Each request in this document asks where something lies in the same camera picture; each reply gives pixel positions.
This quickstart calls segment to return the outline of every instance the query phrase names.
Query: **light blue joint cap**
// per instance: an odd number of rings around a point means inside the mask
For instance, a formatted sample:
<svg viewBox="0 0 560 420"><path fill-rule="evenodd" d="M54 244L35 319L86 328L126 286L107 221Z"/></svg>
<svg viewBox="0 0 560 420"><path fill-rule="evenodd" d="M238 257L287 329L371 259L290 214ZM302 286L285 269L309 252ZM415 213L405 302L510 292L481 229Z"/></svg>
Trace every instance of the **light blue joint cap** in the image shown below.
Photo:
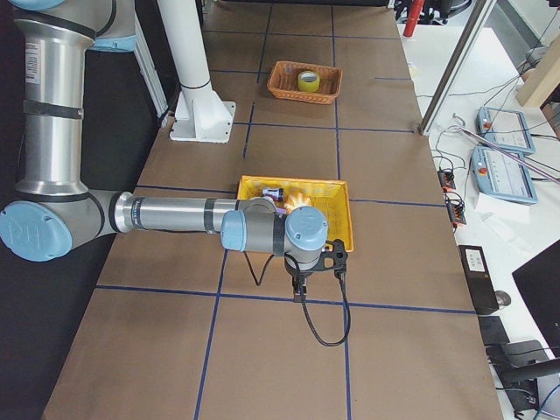
<svg viewBox="0 0 560 420"><path fill-rule="evenodd" d="M30 201L15 201L0 213L0 238L17 256L49 261L72 249L72 235L62 219Z"/></svg>
<svg viewBox="0 0 560 420"><path fill-rule="evenodd" d="M288 238L303 251L323 248L328 230L326 217L315 207L298 207L286 218Z"/></svg>
<svg viewBox="0 0 560 420"><path fill-rule="evenodd" d="M45 11L63 4L66 0L9 0L14 6L27 11Z"/></svg>
<svg viewBox="0 0 560 420"><path fill-rule="evenodd" d="M137 36L121 38L98 38L89 49L105 53L130 53L137 47Z"/></svg>
<svg viewBox="0 0 560 420"><path fill-rule="evenodd" d="M247 244L247 222L241 210L231 210L221 221L221 246L225 249L244 251Z"/></svg>

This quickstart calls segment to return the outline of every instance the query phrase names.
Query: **blue cable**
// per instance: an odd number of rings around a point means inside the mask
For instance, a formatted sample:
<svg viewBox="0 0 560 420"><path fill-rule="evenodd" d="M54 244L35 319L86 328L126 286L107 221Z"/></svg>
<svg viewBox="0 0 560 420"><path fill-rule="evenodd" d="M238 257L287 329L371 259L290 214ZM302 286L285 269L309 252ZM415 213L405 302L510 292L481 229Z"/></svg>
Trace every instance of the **blue cable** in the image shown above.
<svg viewBox="0 0 560 420"><path fill-rule="evenodd" d="M546 398L544 399L544 401L541 404L541 407L539 407L539 410L536 412L535 416L533 417L533 420L536 420L537 417L539 417L541 415L541 413L543 413L544 410L544 406L546 405L547 401L554 395L555 392L557 392L560 389L560 383L558 385L556 385L550 392L548 395L546 395Z"/></svg>

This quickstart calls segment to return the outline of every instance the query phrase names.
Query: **red cylinder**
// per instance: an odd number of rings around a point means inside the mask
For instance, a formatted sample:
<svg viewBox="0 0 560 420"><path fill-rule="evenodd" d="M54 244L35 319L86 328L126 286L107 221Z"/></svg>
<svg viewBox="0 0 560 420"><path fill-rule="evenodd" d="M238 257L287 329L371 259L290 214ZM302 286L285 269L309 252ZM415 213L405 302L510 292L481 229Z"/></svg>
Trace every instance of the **red cylinder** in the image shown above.
<svg viewBox="0 0 560 420"><path fill-rule="evenodd" d="M414 28L417 27L418 18L420 18L420 12L424 7L424 0L413 0L412 6L410 6L410 12L406 19L406 26L404 27L404 35L407 38L410 38L414 33Z"/></svg>

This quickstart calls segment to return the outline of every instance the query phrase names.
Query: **yellow plastic bin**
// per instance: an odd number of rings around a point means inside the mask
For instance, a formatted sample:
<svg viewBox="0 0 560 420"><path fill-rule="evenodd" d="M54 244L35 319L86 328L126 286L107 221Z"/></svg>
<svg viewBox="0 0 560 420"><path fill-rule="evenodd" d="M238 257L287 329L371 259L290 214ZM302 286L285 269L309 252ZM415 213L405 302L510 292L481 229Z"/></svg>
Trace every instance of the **yellow plastic bin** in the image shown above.
<svg viewBox="0 0 560 420"><path fill-rule="evenodd" d="M329 223L328 240L341 239L346 251L354 250L350 201L346 181L323 179L270 178L243 175L237 190L237 199L249 200L263 196L263 188L283 188L283 195L302 193L311 204L325 215Z"/></svg>

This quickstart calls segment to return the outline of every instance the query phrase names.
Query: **white desk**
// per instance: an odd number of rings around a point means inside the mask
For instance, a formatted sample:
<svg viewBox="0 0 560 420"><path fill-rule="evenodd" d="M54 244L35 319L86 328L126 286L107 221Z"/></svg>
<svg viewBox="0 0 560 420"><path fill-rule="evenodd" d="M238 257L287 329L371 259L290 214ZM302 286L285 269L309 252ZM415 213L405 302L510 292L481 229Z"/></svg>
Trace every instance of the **white desk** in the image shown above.
<svg viewBox="0 0 560 420"><path fill-rule="evenodd" d="M402 45L407 61L417 68L414 77L416 95L421 111L424 113L430 103L439 83L441 75L452 55L463 28L417 26L413 38L402 38ZM451 89L452 94L486 91L501 85L518 73L515 65L510 61L500 41L494 32L485 28L471 51L465 65L458 73L458 78ZM533 127L545 122L539 108L523 108L515 99L514 89L520 86L521 80L507 85L501 94L488 103L488 106L504 109L522 110L526 116L528 126ZM461 116L466 127L475 132L475 116L480 106L495 94L494 89L487 94L469 94L450 96L446 100L443 110L436 119L436 124L430 133L430 146L434 147L438 137L447 127L457 124L453 113ZM532 129L531 133L554 136L548 124ZM446 133L441 136L438 148L463 157L468 162L475 146L475 142L460 134ZM535 137L536 153L531 157L554 167L560 167L560 143L548 139ZM461 166L460 160L447 156L455 166ZM457 244L480 245L484 249L486 261L496 290L507 292L512 298L512 304L494 315L500 315L506 328L507 335L512 342L524 340L539 340L547 347L535 321L515 286L512 272L524 263L546 249L560 238L560 188L551 183L535 182L538 203L531 206L526 222L509 220L504 214L478 213L474 211L478 197L478 189L474 176L466 178L467 170L455 171L457 190L465 199L465 218L467 225L460 227L455 239ZM499 392L500 404L504 418L513 419L513 410L504 392Z"/></svg>

